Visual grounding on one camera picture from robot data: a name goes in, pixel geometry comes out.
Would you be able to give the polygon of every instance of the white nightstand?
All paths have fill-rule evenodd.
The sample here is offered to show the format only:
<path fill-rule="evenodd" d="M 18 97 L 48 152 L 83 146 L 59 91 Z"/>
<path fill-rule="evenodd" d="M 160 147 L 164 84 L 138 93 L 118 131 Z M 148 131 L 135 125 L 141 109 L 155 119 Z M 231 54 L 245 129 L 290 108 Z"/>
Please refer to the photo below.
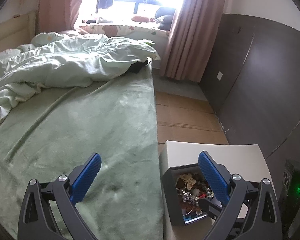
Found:
<path fill-rule="evenodd" d="M 214 145 L 166 141 L 160 154 L 161 176 L 169 167 L 198 163 L 199 153 L 207 151 L 216 163 L 223 164 L 231 174 L 238 173 L 246 181 L 260 182 L 268 178 L 270 172 L 258 145 Z M 171 226 L 164 192 L 163 230 L 165 240 L 202 240 L 208 233 L 214 220 L 206 218 L 184 227 Z M 239 217 L 244 218 L 247 207 L 242 206 Z"/>

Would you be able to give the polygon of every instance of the curtain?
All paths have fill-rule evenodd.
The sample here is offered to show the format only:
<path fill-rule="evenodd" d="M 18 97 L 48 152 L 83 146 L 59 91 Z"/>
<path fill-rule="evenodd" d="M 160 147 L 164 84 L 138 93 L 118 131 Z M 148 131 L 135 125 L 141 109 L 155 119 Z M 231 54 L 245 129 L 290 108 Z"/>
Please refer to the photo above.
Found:
<path fill-rule="evenodd" d="M 40 0 L 39 31 L 74 30 L 82 0 Z"/>
<path fill-rule="evenodd" d="M 225 0 L 184 0 L 176 11 L 160 75 L 200 82 L 217 36 Z"/>

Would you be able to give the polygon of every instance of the silver bolt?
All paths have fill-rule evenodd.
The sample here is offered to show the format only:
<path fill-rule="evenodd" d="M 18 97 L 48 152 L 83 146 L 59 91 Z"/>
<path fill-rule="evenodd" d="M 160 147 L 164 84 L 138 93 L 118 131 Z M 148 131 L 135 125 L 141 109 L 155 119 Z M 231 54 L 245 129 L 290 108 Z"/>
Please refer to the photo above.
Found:
<path fill-rule="evenodd" d="M 232 175 L 232 179 L 234 179 L 234 180 L 240 180 L 241 176 L 239 174 L 233 174 Z"/>
<path fill-rule="evenodd" d="M 37 180 L 36 179 L 31 179 L 31 181 L 29 181 L 29 184 L 30 185 L 34 185 L 37 183 Z"/>
<path fill-rule="evenodd" d="M 65 181 L 67 179 L 67 176 L 66 175 L 61 175 L 58 180 L 59 181 Z"/>
<path fill-rule="evenodd" d="M 263 179 L 263 183 L 269 185 L 270 181 L 269 181 L 269 179 Z"/>

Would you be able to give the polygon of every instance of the blue gripper pad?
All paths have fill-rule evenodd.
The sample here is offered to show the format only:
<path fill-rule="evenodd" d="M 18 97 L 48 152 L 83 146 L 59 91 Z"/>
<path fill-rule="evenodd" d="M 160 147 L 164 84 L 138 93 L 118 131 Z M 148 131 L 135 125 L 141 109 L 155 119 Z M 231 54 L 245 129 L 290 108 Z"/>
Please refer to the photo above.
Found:
<path fill-rule="evenodd" d="M 70 201 L 73 205 L 83 200 L 96 175 L 100 171 L 100 168 L 101 156 L 96 153 L 72 184 Z"/>
<path fill-rule="evenodd" d="M 226 205 L 230 200 L 230 196 L 225 179 L 204 152 L 199 154 L 198 163 L 217 200 Z"/>

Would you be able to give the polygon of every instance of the wooden headboard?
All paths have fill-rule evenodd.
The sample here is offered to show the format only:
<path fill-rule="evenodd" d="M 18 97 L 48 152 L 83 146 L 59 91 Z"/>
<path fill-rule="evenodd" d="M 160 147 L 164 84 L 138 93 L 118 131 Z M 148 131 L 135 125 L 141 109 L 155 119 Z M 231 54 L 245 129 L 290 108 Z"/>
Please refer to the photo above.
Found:
<path fill-rule="evenodd" d="M 35 36 L 36 12 L 10 19 L 0 24 L 0 52 L 30 43 Z"/>

